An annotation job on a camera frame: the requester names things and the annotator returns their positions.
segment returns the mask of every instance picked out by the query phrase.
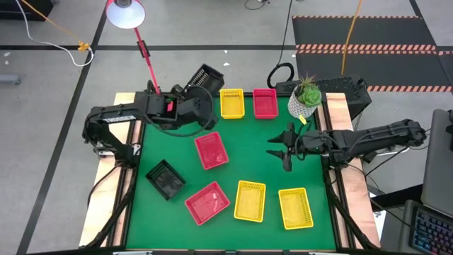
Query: green mat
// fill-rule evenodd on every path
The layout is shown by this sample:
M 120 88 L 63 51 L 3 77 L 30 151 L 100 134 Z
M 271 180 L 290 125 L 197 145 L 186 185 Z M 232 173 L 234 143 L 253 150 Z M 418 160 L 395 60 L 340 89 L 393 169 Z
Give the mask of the green mat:
M 300 122 L 287 110 L 288 98 L 279 98 L 280 114 L 274 120 L 256 120 L 253 99 L 245 98 L 246 115 L 239 120 L 220 117 L 214 130 L 222 137 L 229 162 L 204 170 L 195 148 L 194 137 L 170 137 L 147 126 L 139 166 L 137 189 L 127 238 L 128 249 L 335 249 L 326 189 L 322 180 L 320 156 L 304 161 L 293 157 L 293 172 L 285 172 L 282 162 L 267 154 L 267 149 L 284 149 L 283 144 L 267 140 Z M 200 128 L 187 125 L 177 132 L 188 133 Z M 186 180 L 186 186 L 174 198 L 165 201 L 145 175 L 162 159 L 171 164 Z M 233 218 L 238 181 L 266 184 L 264 221 L 262 223 Z M 197 226 L 185 206 L 185 200 L 207 184 L 217 181 L 231 205 L 211 220 Z M 306 188 L 314 226 L 285 230 L 278 191 Z

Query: desk lamp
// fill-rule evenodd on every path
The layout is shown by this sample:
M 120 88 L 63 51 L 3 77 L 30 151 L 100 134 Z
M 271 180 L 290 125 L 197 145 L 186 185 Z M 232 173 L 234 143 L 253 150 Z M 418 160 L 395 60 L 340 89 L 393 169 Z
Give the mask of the desk lamp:
M 146 16 L 144 7 L 139 0 L 108 0 L 105 8 L 107 19 L 116 27 L 123 29 L 134 28 L 135 35 L 138 39 L 138 46 L 143 58 L 146 60 L 151 78 L 153 80 L 154 88 L 157 94 L 161 91 L 157 86 L 156 76 L 151 66 L 149 59 L 149 51 L 140 36 L 138 26 L 140 26 Z

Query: gray floor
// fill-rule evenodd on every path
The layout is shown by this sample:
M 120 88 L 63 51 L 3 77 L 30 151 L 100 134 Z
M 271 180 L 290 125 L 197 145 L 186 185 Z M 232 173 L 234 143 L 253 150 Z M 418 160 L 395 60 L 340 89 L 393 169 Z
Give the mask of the gray floor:
M 418 0 L 438 45 L 453 45 L 449 0 Z M 272 0 L 259 11 L 247 11 L 242 0 L 144 1 L 147 19 L 139 28 L 147 45 L 279 45 L 289 1 Z M 304 0 L 293 3 L 297 15 L 353 15 L 357 0 Z M 98 25 L 102 1 L 60 0 L 50 18 L 91 42 Z M 362 15 L 414 15 L 408 0 L 365 0 Z M 47 23 L 31 23 L 38 40 L 73 45 L 67 35 Z M 34 45 L 23 22 L 0 21 L 0 45 Z M 134 45 L 131 30 L 106 23 L 101 45 Z M 292 27 L 287 44 L 294 44 Z M 35 202 L 50 156 L 80 75 L 67 54 L 60 51 L 0 52 L 0 72 L 24 74 L 20 86 L 0 85 L 0 253 L 15 253 Z M 81 63 L 86 54 L 78 52 Z M 225 74 L 226 87 L 250 91 L 265 87 L 268 72 L 279 51 L 159 51 L 151 60 L 163 90 L 184 84 L 202 63 Z M 294 52 L 285 51 L 284 62 L 295 64 Z M 276 74 L 275 81 L 287 73 Z M 54 181 L 33 235 L 29 252 L 75 249 L 86 214 L 86 197 L 98 163 L 81 138 L 82 123 L 92 106 L 110 105 L 117 91 L 137 91 L 149 78 L 144 60 L 135 51 L 98 51 L 84 86 Z M 360 128 L 385 125 L 403 118 L 430 126 L 430 111 L 453 108 L 450 93 L 371 93 Z M 419 184 L 423 180 L 426 151 L 409 151 L 372 174 L 386 192 Z M 379 163 L 365 165 L 370 170 Z

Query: yellow cable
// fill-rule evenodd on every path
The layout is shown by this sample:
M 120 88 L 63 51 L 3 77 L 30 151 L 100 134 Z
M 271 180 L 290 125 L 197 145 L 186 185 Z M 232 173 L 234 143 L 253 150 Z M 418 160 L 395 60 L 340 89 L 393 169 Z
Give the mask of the yellow cable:
M 30 9 L 32 9 L 34 12 L 36 12 L 37 14 L 39 14 L 41 17 L 43 17 L 46 21 L 49 21 L 52 25 L 54 25 L 55 27 L 57 27 L 58 29 L 64 31 L 65 33 L 67 33 L 68 35 L 72 36 L 74 39 L 76 39 L 78 42 L 79 42 L 79 50 L 80 51 L 85 51 L 87 50 L 90 45 L 88 43 L 84 43 L 82 42 L 82 40 L 80 40 L 80 38 L 77 37 L 77 35 L 69 32 L 68 30 L 60 27 L 59 25 L 57 25 L 55 22 L 53 22 L 52 20 L 50 20 L 48 17 L 46 17 L 44 14 L 40 13 L 37 9 L 35 9 L 35 7 L 33 7 L 31 4 L 29 4 L 26 0 L 21 0 L 26 6 L 28 6 Z
M 359 15 L 359 11 L 360 11 L 360 7 L 361 6 L 362 6 L 362 0 L 359 0 L 359 5 L 357 6 L 357 10 L 355 11 L 355 15 L 354 15 L 354 18 L 352 19 L 351 27 L 349 28 L 348 36 L 346 38 L 345 51 L 343 52 L 343 62 L 341 64 L 341 75 L 345 74 L 346 52 L 348 52 L 349 38 L 351 37 L 352 30 L 354 29 L 355 19 Z

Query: white lamp shade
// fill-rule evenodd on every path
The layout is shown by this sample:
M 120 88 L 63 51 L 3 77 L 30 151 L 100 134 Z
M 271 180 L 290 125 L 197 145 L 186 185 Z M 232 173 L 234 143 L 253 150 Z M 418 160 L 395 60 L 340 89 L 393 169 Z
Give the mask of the white lamp shade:
M 138 0 L 132 0 L 128 7 L 118 6 L 115 0 L 108 0 L 105 14 L 114 26 L 124 29 L 140 26 L 146 15 L 143 5 Z

